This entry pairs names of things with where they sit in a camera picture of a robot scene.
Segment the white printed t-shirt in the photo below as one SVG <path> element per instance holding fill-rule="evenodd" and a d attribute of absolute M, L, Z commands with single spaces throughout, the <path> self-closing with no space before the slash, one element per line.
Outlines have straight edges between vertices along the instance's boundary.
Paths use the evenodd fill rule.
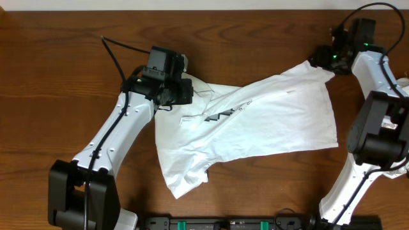
<path fill-rule="evenodd" d="M 335 148 L 326 84 L 332 72 L 303 62 L 244 87 L 193 78 L 193 102 L 155 115 L 162 175 L 175 198 L 208 181 L 218 162 Z"/>

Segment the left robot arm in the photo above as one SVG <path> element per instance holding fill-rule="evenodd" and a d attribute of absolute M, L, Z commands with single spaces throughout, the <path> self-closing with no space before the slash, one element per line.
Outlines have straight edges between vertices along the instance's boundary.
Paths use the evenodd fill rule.
<path fill-rule="evenodd" d="M 49 172 L 48 222 L 61 229 L 135 229 L 137 215 L 120 205 L 116 178 L 140 131 L 158 110 L 192 103 L 184 79 L 188 59 L 152 47 L 147 65 L 124 77 L 116 106 L 88 145 L 69 162 L 57 160 Z"/>

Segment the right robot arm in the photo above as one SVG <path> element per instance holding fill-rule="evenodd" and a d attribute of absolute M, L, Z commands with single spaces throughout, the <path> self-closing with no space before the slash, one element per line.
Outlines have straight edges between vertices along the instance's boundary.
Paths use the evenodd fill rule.
<path fill-rule="evenodd" d="M 348 134 L 346 163 L 319 204 L 322 229 L 348 227 L 373 181 L 408 163 L 408 94 L 393 76 L 386 50 L 374 44 L 375 25 L 360 18 L 349 29 L 338 26 L 332 44 L 318 46 L 308 59 L 313 67 L 354 75 L 365 98 Z"/>

